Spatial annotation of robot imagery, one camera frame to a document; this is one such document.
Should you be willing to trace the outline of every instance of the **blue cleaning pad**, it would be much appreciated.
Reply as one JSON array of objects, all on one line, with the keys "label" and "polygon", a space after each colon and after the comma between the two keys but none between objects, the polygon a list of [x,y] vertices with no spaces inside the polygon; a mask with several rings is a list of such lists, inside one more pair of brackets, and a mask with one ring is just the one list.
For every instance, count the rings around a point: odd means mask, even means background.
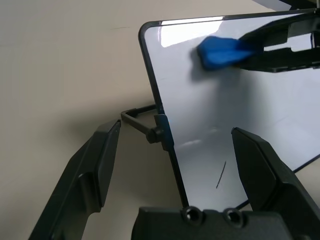
[{"label": "blue cleaning pad", "polygon": [[228,67],[259,52],[256,46],[241,40],[217,36],[208,36],[197,51],[206,70]]}]

